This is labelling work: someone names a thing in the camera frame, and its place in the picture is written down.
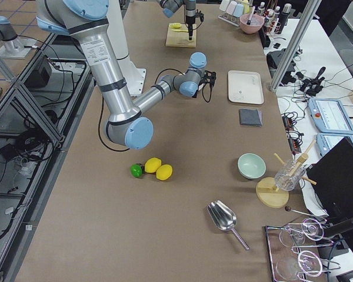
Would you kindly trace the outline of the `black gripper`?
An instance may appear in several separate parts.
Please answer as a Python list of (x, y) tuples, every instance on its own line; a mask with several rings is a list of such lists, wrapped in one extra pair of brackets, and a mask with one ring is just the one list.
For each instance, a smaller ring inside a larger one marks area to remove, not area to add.
[(188, 40), (191, 41), (193, 37), (193, 24), (195, 24), (196, 19), (200, 22), (204, 21), (204, 14), (199, 10), (185, 10), (185, 23), (188, 25)]
[(209, 98), (212, 96), (212, 90), (215, 85), (215, 81), (217, 79), (217, 73), (216, 72), (211, 72), (209, 70), (206, 70), (204, 72), (203, 77), (201, 78), (199, 85), (198, 85), (198, 90), (195, 92), (193, 98), (197, 98), (198, 92), (201, 91), (202, 97), (205, 99), (204, 96), (204, 89), (206, 85), (209, 86)]

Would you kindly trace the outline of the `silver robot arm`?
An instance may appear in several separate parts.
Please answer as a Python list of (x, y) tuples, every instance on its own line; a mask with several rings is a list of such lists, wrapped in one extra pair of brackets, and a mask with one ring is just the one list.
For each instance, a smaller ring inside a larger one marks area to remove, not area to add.
[(206, 56), (195, 52), (181, 75), (163, 76), (144, 94), (132, 99), (108, 36), (108, 1), (37, 1), (38, 26), (48, 32), (71, 36), (83, 51), (110, 111), (105, 133), (113, 143), (142, 149), (153, 136), (154, 126), (144, 113), (177, 90), (193, 97), (205, 74)]
[(197, 10), (197, 3), (193, 0), (160, 0), (158, 1), (164, 15), (168, 18), (181, 7), (184, 9), (184, 24), (188, 29), (188, 40), (192, 41), (194, 35), (194, 24), (198, 18), (201, 23), (204, 21), (204, 14)]

